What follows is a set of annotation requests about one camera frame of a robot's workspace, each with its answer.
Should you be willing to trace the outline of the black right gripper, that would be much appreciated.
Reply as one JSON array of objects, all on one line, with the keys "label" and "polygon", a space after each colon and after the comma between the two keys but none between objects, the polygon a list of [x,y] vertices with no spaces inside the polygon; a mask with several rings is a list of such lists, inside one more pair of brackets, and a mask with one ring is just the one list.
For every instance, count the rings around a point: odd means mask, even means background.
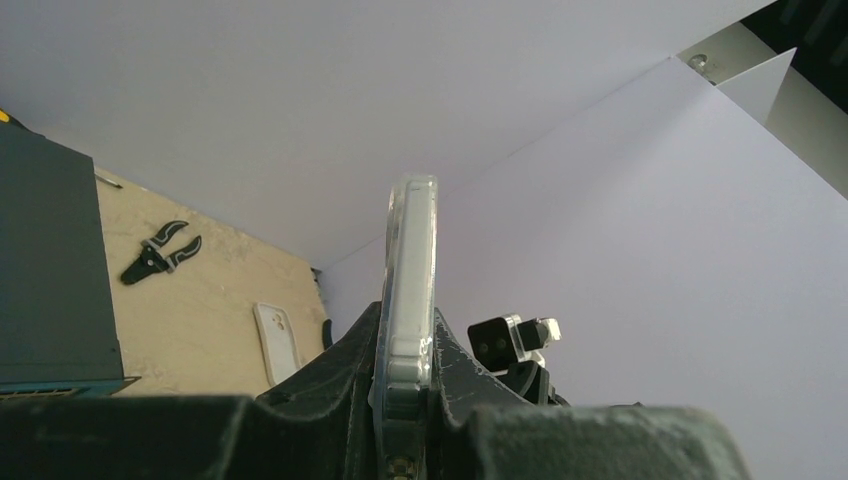
[{"label": "black right gripper", "polygon": [[535,405],[569,406],[550,383],[550,373],[538,362],[527,360],[513,363],[495,377],[506,387]]}]

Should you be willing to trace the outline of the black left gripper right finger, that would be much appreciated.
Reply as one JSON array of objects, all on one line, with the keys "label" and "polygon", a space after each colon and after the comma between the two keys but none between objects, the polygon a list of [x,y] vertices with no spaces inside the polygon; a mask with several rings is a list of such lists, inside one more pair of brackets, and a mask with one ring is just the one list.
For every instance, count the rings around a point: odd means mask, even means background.
[{"label": "black left gripper right finger", "polygon": [[542,406],[486,372],[435,318],[433,479],[748,479],[729,431],[689,407]]}]

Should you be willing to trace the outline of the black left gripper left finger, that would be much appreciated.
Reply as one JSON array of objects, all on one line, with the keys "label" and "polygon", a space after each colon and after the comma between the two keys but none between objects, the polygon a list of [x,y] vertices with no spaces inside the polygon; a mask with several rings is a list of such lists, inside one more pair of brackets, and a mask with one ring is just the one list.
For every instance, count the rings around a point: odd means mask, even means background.
[{"label": "black left gripper left finger", "polygon": [[380,316],[257,396],[67,397],[1,407],[5,479],[375,479]]}]

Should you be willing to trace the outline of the phone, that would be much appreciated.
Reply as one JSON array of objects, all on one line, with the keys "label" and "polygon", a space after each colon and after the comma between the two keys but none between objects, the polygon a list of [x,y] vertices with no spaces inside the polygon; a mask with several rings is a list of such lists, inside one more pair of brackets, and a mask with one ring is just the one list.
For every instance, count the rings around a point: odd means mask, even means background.
[{"label": "phone", "polygon": [[416,479],[425,464],[432,385],[438,183],[407,175],[391,191],[372,384],[382,479]]},{"label": "phone", "polygon": [[266,376],[269,385],[274,387],[303,367],[294,331],[287,312],[280,307],[258,302],[253,306],[253,315]]}]

